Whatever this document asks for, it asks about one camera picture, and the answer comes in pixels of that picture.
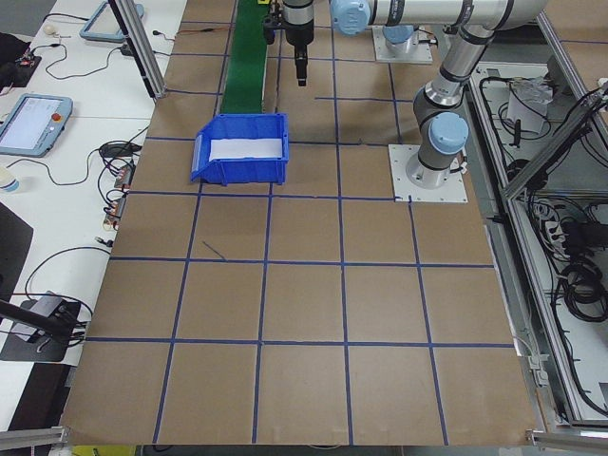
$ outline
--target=blue plastic bin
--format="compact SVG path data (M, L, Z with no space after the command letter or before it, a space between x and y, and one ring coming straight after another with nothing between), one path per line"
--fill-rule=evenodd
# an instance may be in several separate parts
M209 160L212 140L281 139L280 158ZM289 161L287 114L219 114L197 135L190 180L209 183L285 182Z

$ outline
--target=wire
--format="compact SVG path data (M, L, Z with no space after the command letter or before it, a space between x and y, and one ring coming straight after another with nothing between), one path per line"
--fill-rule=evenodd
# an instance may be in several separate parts
M89 246L84 246L84 247L70 247L70 248L68 248L68 249L60 250L59 252L56 252L56 253L52 254L51 256L48 256L48 257L47 257L45 260L43 260L43 261L42 261L42 262L41 262L41 263L40 263L38 266L36 266L36 267L34 268L34 270L31 272L31 274L29 275L28 279L26 280L26 284L24 285L24 290L25 290L25 292L26 292L26 296L27 296L29 299L33 299L33 298L31 297L31 294L29 293L29 284L31 283L31 281L32 281L32 279L34 278L34 276L36 275L36 273L38 273L38 271L40 271L40 269L41 269L41 268L42 268L42 267L43 267L45 264L47 264L49 261L51 261L52 259L54 259L54 258L56 258L56 257L58 257L58 256L60 256L60 255L66 254L66 253L68 253L68 252L74 252L74 251L77 251L77 250L97 250L97 251L99 251L99 252L103 252L103 253L105 253L105 254L110 255L110 253L109 253L109 252L108 252L106 249L102 249L102 248L100 248L100 247L89 247Z
M74 16L72 14L63 14L62 12L50 12L49 14L47 14L44 19L42 20L42 22L44 23L50 16L64 16L64 17L71 17L72 19L79 19L81 21L88 21L90 18L89 17L82 17L82 16Z
M21 162L30 162L30 163L34 163L34 164L39 164L39 165L44 166L44 167L46 168L48 178L50 179L50 181L51 181L53 184L55 184L55 185L57 185L57 186L59 186L59 187L61 187L61 186L70 186L70 185L79 185L79 184L81 184L81 183L86 182L86 180L88 179L88 177L89 177L89 175L90 175L90 170L91 170L91 162L90 162L90 159L91 159L91 157L93 156L93 154L94 154L95 152L97 152L97 151L98 151L98 149L94 149L94 150L91 150L91 151L88 153L88 155L86 156L86 174L85 174L85 176L84 176L82 179L80 179L80 180L76 180L76 181L74 181L74 182L58 182L58 181L57 181L56 179L54 179L54 178L53 178L53 176L50 174L50 168L48 167L48 165L47 165L46 163L42 163L41 161L36 161L36 160L32 160L32 159L19 159L19 160L16 160L16 161L14 161L14 162L12 162L12 163L8 164L8 165L7 165L7 168L11 168L11 167L12 167L12 166L14 166L15 164L17 164L17 163L21 163Z
M66 79L71 79L71 78L84 78L84 77L86 77L86 76L90 76L91 74L95 74L95 73L99 73L100 71L104 71L105 69L107 69L107 68L110 66L110 57L112 56L112 54L113 54L114 52L116 52L117 50L120 50L120 49L121 49L120 47L114 47L112 50L110 50L110 51L107 53L107 56L105 57L105 65L104 65L104 66L101 66L101 67L99 67L99 68L93 69L93 70L91 70L91 71L89 71L89 72L87 72L87 73L82 73L82 74L68 74L67 76L56 76L56 75L54 75L53 73L51 73L51 72L50 72L50 69L51 69L52 67L54 67L55 65L59 64L60 62L63 62L64 60L66 60L66 59L67 59L67 47L66 47L66 45L62 45L62 44L57 44L57 43L54 43L54 44L52 44L52 45L38 46L38 47L35 47L34 49L32 49L32 50L31 50L31 52L33 53L33 51L34 51L35 49L38 49L38 48L62 48L62 49L64 50L64 56L63 56L63 57L61 57L60 59L57 59L57 60L56 60L56 61L54 61L54 62L51 62L50 64L48 64L48 65L45 67L45 72L46 72L46 73L47 73L47 74L48 74L48 75L49 75L51 78L56 79L56 80L58 80L58 81L64 81L64 80L66 80Z

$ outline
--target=plastic container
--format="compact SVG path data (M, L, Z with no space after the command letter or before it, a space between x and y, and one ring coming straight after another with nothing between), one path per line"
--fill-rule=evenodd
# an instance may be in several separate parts
M14 192L17 188L19 188L19 180L7 168L0 166L0 191Z
M283 183L288 161L286 114L219 114L196 137L190 180Z

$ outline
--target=electrical wiring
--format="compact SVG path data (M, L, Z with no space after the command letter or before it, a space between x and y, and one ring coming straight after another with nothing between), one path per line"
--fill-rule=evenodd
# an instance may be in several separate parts
M51 256L48 256L46 259L44 259L40 264L38 264L38 266L36 266L33 269L33 271L31 272L31 274L29 275L29 277L26 280L26 283L24 285L24 290L25 290L26 296L29 299L33 299L32 298L32 294L29 292L29 285L31 284L31 281L33 280L34 276L42 269L43 266L45 266L45 264L47 264L52 259L54 259L56 257L59 257L61 255L67 254L69 252L82 251L82 250L98 251L98 252L103 252L103 253L105 253L107 255L110 255L110 252L107 251L106 249L102 249L100 247L90 247L90 246L70 247L70 248L67 248L67 249L64 249L64 250L60 250L59 252L55 252Z
M31 52L33 53L34 50L39 49L39 48L61 48L64 51L64 56L55 60L54 62L51 62L50 64L48 64L45 67L45 72L53 79L56 79L58 81L65 81L66 79L72 79L72 78L84 78L86 76L90 76L91 74L95 74L98 73L100 71L104 71L105 69L107 69L110 66L110 57L112 56L112 54L114 52L116 52L117 50L120 50L120 47L114 47L112 50L110 50L107 53L107 56L105 57L105 65L104 66L100 66L99 68L93 69L91 71L88 71L87 73L81 73L81 74L68 74L67 76L57 76L53 73L50 72L50 69L52 67L54 67L55 65L59 64L60 62L63 62L64 60L67 59L67 47L66 45L62 45L61 43L53 43L52 45L44 45L44 46L38 46L35 47L34 49L31 50Z
M572 203L572 205L574 207L577 208L581 208L581 206L579 204L577 204L575 201L568 199L568 198L563 198L563 197L558 197L557 200L561 200L561 201L566 201L569 203ZM531 226L532 226L532 230L535 234L535 236L537 236L537 238L539 237L540 233L539 233L539 229L538 229L538 225L534 220L533 217L533 213L532 213L532 207L534 207L534 204L537 204L538 202L535 201L535 192L528 192L527 194L527 198L526 198L526 212L528 214L528 217L530 218L530 222L531 222ZM551 307L551 313L553 315L553 319L555 321L556 324L556 328L558 330L558 334L560 337L560 342L564 347L565 350L565 354L566 354L566 360L567 360L567 364L568 364L568 369L570 370L570 373L572 375L572 379L574 381L575 387L577 389L577 392L579 393L580 398L583 400L583 402L585 404L587 404L591 409L593 409L594 411L596 411L597 413L600 413L603 416L608 416L608 410L600 407L598 404L596 404L591 397L589 397L589 394L587 392L587 390L585 390L585 388L582 386L582 383L580 381L579 378L579 373L577 371L577 366L576 366L576 360L574 358L574 351L572 348L572 344L570 343L570 341L568 340L568 338L566 337L566 331L564 330L562 324L561 324L561 320L560 320L560 316L559 316L559 312L558 312L558 307L560 305L560 300L564 300L564 304L566 305L568 311L571 313L573 310L572 308L568 305L568 301L565 299L565 295L564 295L564 286L566 285L563 281L567 280L567 276L564 277L564 274L562 273L563 270L561 270L558 265L556 264L556 261L554 258L552 258L546 251L545 247L542 245L541 243L541 247L542 247L542 251L544 253L544 257L545 260L547 261L547 264L549 265L549 269L553 270L555 273L554 274L550 274L550 280L551 280L551 292L549 295L549 303L550 303L550 307ZM556 284L554 276L559 278L559 282L561 281L561 284ZM601 293L604 293L604 301L605 301L605 290L600 291Z
M44 166L45 169L47 170L47 175L48 178L50 179L50 181L54 184L57 185L59 187L62 186L71 186L71 185L80 185L81 183L86 182L86 180L88 180L88 177L90 175L90 170L91 170L91 157L93 156L93 154L95 152L97 152L99 149L94 149L91 150L88 155L86 156L86 174L83 178L79 179L79 180L75 180L73 182L58 182L55 178L53 178L52 174L50 173L50 167L46 164L46 163L42 163L41 161L36 161L36 160L32 160L32 159L19 159L16 161L13 161L12 163L8 164L6 167L7 168L11 168L13 167L15 164L17 163L21 163L21 162L30 162L30 163L34 163L34 164L38 164L40 166Z

